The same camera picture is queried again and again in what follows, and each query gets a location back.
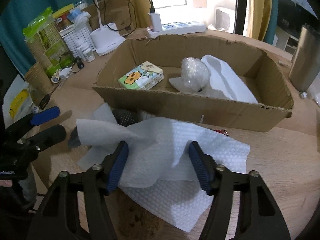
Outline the white paper towel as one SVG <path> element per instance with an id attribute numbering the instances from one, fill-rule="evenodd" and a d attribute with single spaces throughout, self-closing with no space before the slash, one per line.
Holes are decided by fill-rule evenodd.
<path id="1" fill-rule="evenodd" d="M 250 146 L 195 124 L 150 117 L 124 127 L 107 104 L 89 119 L 76 122 L 82 145 L 89 151 L 78 164 L 84 170 L 112 154 L 119 142 L 129 156 L 119 188 L 133 201 L 169 224 L 189 232 L 210 206 L 212 197 L 202 191 L 188 146 L 196 141 L 205 154 L 228 169 L 245 173 Z"/>

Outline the capybara tissue pack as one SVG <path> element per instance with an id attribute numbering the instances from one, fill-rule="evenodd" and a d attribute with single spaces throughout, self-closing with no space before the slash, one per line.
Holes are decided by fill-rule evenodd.
<path id="1" fill-rule="evenodd" d="M 164 80 L 163 70 L 145 61 L 119 78 L 118 83 L 125 89 L 150 90 L 162 80 Z"/>

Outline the bubble wrap bundle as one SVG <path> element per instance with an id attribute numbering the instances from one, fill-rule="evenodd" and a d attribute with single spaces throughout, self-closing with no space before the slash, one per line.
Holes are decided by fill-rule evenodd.
<path id="1" fill-rule="evenodd" d="M 210 71 L 200 59 L 185 57 L 181 65 L 181 78 L 185 87 L 200 92 L 209 84 Z"/>

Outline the red soft object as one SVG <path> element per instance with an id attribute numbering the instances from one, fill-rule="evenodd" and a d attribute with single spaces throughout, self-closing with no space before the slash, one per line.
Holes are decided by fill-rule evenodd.
<path id="1" fill-rule="evenodd" d="M 228 132 L 225 129 L 214 129 L 214 131 L 217 133 L 221 133 L 227 137 L 229 136 Z"/>

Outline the green paper cup pack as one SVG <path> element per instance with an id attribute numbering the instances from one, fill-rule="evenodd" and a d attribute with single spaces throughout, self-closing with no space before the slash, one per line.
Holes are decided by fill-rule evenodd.
<path id="1" fill-rule="evenodd" d="M 61 68 L 60 56 L 69 51 L 51 7 L 46 8 L 22 30 L 25 43 L 48 77 Z"/>

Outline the white pill bottle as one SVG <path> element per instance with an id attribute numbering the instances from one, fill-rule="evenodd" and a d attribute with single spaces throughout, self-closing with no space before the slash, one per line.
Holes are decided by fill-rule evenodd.
<path id="1" fill-rule="evenodd" d="M 77 50 L 79 56 L 81 57 L 82 61 L 86 61 L 86 58 L 83 55 L 82 50 L 80 49 L 80 46 L 83 45 L 85 42 L 86 41 L 83 38 L 80 38 L 75 42 L 76 50 Z"/>
<path id="2" fill-rule="evenodd" d="M 95 60 L 95 55 L 88 44 L 83 44 L 80 49 L 87 62 L 92 62 Z"/>

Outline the white perforated basket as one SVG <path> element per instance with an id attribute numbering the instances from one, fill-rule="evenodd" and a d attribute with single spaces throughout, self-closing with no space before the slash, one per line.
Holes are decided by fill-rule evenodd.
<path id="1" fill-rule="evenodd" d="M 70 25 L 66 29 L 61 30 L 59 34 L 67 44 L 68 49 L 73 53 L 73 56 L 77 57 L 79 56 L 78 47 L 80 46 L 78 40 L 87 42 L 91 50 L 95 51 L 95 47 L 90 36 L 91 32 L 91 26 L 89 24 L 85 24 L 77 28 L 74 25 Z"/>

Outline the white desk lamp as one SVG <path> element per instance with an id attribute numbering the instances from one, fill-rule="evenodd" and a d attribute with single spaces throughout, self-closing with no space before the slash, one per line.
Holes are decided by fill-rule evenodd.
<path id="1" fill-rule="evenodd" d="M 125 41 L 125 38 L 118 31 L 111 30 L 107 25 L 102 24 L 98 0 L 93 0 L 93 2 L 97 9 L 99 28 L 91 32 L 90 37 L 97 54 L 104 56 L 116 50 Z"/>

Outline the cardboard box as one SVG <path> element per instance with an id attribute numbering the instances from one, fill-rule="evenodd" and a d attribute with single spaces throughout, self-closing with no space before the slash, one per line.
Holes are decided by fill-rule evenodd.
<path id="1" fill-rule="evenodd" d="M 258 132 L 290 118 L 294 107 L 266 51 L 211 35 L 129 39 L 93 88 L 114 108 Z"/>

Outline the white charger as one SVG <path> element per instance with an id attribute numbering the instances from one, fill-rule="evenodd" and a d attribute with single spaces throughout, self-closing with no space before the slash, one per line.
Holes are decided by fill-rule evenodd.
<path id="1" fill-rule="evenodd" d="M 152 23 L 152 31 L 154 32 L 162 31 L 163 27 L 162 27 L 160 14 L 155 12 L 155 9 L 153 7 L 150 8 L 149 16 Z"/>

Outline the steel tumbler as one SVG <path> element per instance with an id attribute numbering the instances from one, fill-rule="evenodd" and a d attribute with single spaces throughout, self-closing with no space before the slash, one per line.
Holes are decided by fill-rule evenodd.
<path id="1" fill-rule="evenodd" d="M 296 90 L 306 92 L 318 74 L 319 31 L 308 24 L 304 24 L 292 59 L 289 80 Z"/>

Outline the white power strip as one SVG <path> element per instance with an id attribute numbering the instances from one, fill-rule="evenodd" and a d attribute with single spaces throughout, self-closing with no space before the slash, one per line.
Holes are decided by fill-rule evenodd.
<path id="1" fill-rule="evenodd" d="M 201 22 L 173 22 L 162 24 L 162 30 L 154 32 L 151 28 L 146 28 L 149 38 L 156 38 L 159 35 L 184 35 L 202 33 L 206 31 L 206 25 Z"/>

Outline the yellow curtain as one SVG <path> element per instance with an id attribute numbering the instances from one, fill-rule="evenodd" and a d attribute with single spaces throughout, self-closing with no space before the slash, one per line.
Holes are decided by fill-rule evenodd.
<path id="1" fill-rule="evenodd" d="M 272 0 L 249 0 L 248 36 L 263 41 L 268 29 Z"/>

